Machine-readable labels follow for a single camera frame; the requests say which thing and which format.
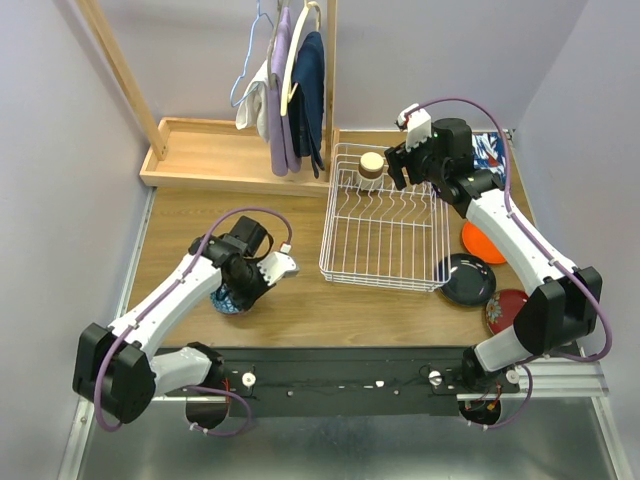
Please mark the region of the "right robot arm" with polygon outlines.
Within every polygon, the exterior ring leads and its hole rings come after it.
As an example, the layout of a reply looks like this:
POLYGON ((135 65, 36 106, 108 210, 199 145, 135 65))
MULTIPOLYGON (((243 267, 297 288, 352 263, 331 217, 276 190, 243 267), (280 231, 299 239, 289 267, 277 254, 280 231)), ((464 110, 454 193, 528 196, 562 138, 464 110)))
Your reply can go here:
POLYGON ((601 275, 577 267, 521 216, 504 176, 475 166, 469 125, 459 118, 432 120, 425 110, 402 115, 398 124, 406 139, 385 152, 395 186, 430 183, 489 238, 528 297, 511 326, 466 349, 462 384, 483 391, 504 368, 591 334, 599 317, 601 275))

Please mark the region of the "white metal cup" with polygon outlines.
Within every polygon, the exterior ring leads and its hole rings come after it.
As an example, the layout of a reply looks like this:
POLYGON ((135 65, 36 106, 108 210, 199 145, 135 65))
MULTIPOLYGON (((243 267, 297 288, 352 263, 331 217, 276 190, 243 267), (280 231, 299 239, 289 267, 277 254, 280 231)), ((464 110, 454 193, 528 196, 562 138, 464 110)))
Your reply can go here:
POLYGON ((384 184, 384 158, 376 152, 366 152, 360 156, 357 168, 356 186, 361 191, 376 191, 384 184))

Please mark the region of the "white wire dish rack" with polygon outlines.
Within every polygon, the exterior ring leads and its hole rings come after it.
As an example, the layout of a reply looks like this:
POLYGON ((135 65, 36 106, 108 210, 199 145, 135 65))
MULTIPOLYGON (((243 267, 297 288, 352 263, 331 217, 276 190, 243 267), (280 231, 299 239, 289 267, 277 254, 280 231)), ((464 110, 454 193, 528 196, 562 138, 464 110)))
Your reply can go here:
POLYGON ((448 205, 431 185, 398 190, 383 168, 359 172, 361 157, 384 146, 334 147, 319 269, 329 282, 433 292, 450 279, 448 205))

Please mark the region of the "blue patterned bowl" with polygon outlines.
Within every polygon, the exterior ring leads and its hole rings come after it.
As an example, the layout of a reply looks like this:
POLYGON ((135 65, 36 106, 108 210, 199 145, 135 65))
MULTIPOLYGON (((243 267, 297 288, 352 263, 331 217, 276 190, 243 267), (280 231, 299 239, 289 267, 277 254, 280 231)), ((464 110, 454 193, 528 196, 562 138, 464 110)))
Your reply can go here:
POLYGON ((226 284, 212 292, 210 300, 214 309, 223 315, 238 315, 252 308, 252 304, 246 298, 234 293, 226 284))

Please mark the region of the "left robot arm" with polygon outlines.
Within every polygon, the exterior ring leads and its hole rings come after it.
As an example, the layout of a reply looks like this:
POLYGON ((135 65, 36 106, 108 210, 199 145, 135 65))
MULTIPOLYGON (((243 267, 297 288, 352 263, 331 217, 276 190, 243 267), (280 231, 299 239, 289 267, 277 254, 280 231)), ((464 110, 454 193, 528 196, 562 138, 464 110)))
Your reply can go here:
POLYGON ((223 380, 223 358, 198 342, 159 355, 165 337, 205 297, 217 311, 250 310, 278 278, 270 261, 286 258, 268 250, 271 234, 257 221, 240 217, 230 232, 196 238, 178 267, 141 303, 103 327, 90 324, 79 337, 72 389, 119 424, 138 418, 155 395, 191 386, 214 393, 223 380))

